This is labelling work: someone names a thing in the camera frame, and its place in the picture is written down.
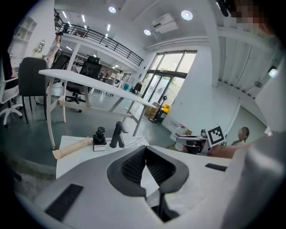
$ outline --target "railing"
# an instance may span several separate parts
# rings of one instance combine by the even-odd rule
[[[136,65],[140,65],[143,59],[132,52],[130,49],[126,48],[124,45],[114,41],[111,38],[106,37],[105,35],[98,33],[91,29],[85,29],[84,27],[78,26],[78,25],[69,25],[67,29],[64,29],[64,26],[67,23],[63,23],[59,29],[58,32],[62,31],[63,33],[72,34],[74,36],[79,36],[88,40],[91,40],[93,42],[99,43],[117,53],[124,56],[128,60],[132,61]]]

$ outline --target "black fan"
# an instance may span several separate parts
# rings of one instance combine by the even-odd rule
[[[157,103],[160,103],[160,102],[162,102],[162,103],[161,103],[159,109],[157,110],[155,116],[153,118],[149,118],[149,120],[153,123],[157,123],[158,119],[164,118],[166,113],[164,113],[161,110],[161,107],[163,105],[166,105],[166,104],[168,104],[169,106],[172,106],[175,102],[175,97],[176,97],[175,93],[170,88],[160,88],[159,90],[157,90],[157,92],[155,94],[155,101]]]

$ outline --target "chair headrest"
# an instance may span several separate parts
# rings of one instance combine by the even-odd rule
[[[100,60],[100,58],[94,57],[94,56],[90,56],[87,59],[88,62],[93,63],[93,64],[99,64],[99,60]]]

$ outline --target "black and white square marker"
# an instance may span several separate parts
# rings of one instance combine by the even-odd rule
[[[223,131],[220,125],[216,125],[215,127],[206,129],[206,135],[209,141],[210,147],[219,144],[224,141]]]

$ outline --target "fan stand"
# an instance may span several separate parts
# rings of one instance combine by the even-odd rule
[[[155,116],[153,118],[148,118],[153,123],[158,123],[157,120],[155,120],[155,117],[157,116],[158,112],[161,110],[163,103],[167,100],[167,96],[164,95],[162,99],[163,99],[163,102],[161,103],[161,105],[160,105],[159,109],[157,110]]]

